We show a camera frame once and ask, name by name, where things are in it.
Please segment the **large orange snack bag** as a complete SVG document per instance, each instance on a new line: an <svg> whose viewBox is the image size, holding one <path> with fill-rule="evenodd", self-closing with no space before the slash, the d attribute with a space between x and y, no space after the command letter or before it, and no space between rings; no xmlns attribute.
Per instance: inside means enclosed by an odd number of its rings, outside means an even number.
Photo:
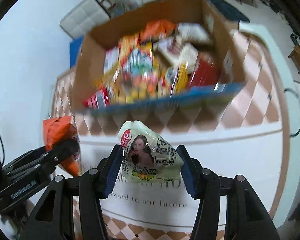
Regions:
<svg viewBox="0 0 300 240"><path fill-rule="evenodd" d="M69 139L74 139L79 143L74 117L69 115L44 120L43 139L46 150L51 150ZM61 167L73 177L82 175L80 147L70 157L61 162Z"/></svg>

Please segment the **small orange snack packet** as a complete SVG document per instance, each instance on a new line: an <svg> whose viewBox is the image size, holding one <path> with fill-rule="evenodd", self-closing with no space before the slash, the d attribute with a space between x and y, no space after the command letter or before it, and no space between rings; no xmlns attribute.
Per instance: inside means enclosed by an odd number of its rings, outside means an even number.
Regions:
<svg viewBox="0 0 300 240"><path fill-rule="evenodd" d="M174 34L177 25L168 20L151 21L140 34L141 42L155 42Z"/></svg>

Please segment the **yellow Sedaap noodle packet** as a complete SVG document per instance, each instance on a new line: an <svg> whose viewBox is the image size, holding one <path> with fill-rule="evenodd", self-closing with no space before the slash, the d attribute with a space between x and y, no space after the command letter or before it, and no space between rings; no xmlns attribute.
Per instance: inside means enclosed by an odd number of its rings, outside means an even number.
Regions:
<svg viewBox="0 0 300 240"><path fill-rule="evenodd" d="M160 68L152 43L141 44L140 35L134 34L122 37L119 49L120 101L133 103L155 98Z"/></svg>

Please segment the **dark red snack packet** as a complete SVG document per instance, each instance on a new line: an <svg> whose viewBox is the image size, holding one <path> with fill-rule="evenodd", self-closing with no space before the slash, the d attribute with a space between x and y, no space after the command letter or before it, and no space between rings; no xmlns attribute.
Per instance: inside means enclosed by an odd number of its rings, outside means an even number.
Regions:
<svg viewBox="0 0 300 240"><path fill-rule="evenodd" d="M214 61L198 59L193 73L191 74L188 87L214 86L220 76L220 68Z"/></svg>

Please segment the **white Franzzi cookie packet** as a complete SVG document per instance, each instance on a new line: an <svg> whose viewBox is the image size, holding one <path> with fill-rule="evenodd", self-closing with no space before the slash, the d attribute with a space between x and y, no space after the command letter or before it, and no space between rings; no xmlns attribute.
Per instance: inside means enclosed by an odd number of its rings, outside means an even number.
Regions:
<svg viewBox="0 0 300 240"><path fill-rule="evenodd" d="M184 43L180 36L170 36L153 43L153 50L160 53L170 65L187 63L195 65L198 50L190 43Z"/></svg>

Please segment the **grey white wafer packet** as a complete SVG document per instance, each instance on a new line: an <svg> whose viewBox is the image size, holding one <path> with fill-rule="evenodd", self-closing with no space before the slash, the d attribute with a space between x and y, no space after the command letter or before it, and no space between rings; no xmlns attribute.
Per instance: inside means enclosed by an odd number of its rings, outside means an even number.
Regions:
<svg viewBox="0 0 300 240"><path fill-rule="evenodd" d="M184 42L213 44L210 34L198 23L179 23L177 33Z"/></svg>

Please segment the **checkered pink brown tablecloth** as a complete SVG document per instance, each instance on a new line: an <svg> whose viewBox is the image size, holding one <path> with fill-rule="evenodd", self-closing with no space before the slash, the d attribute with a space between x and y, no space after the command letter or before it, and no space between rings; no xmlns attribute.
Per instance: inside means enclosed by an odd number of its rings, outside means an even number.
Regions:
<svg viewBox="0 0 300 240"><path fill-rule="evenodd" d="M234 42L244 57L248 79L227 106L143 110L98 118L76 114L83 170L95 167L111 152L125 121L140 120L173 147L184 145L191 157L219 176L245 176L275 217L289 156L285 95L264 42L239 32L234 33ZM123 175L101 203L107 231L116 239L189 239L198 205L182 180L136 184Z"/></svg>

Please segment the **white padded chair blue cushion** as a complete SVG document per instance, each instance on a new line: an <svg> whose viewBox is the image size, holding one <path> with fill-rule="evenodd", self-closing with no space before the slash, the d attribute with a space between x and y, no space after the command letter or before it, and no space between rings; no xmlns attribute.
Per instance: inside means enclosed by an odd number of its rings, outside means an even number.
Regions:
<svg viewBox="0 0 300 240"><path fill-rule="evenodd" d="M59 22L61 29L71 38L69 44L70 68L74 67L85 35L96 25L110 20L105 7L98 0L82 0Z"/></svg>

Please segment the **cardboard box with blue print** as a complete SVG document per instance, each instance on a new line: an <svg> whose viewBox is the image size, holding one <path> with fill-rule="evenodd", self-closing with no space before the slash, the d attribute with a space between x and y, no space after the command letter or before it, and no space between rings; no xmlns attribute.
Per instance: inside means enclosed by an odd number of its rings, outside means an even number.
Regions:
<svg viewBox="0 0 300 240"><path fill-rule="evenodd" d="M140 35L148 22L157 20L168 20L176 25L200 24L210 34L213 44L183 42L198 50L197 60L217 64L219 79L214 86L189 88L188 81L196 64L172 66L152 49L160 68L157 96L133 103L122 102L119 99L119 40L124 36ZM179 36L177 28L171 36ZM238 56L226 19L211 2L157 0L96 26L85 35L78 52L70 108L76 113L100 115L171 105L197 105L206 100L227 102L245 82L243 61Z"/></svg>

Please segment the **black blue sit-up bench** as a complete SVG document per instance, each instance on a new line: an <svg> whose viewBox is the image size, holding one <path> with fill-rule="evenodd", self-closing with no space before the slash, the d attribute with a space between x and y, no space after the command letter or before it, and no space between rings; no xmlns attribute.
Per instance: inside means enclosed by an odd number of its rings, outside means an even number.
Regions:
<svg viewBox="0 0 300 240"><path fill-rule="evenodd" d="M250 19L240 12L236 7L231 5L225 0L208 0L210 1L220 13L227 19L233 22L246 22L250 23Z"/></svg>

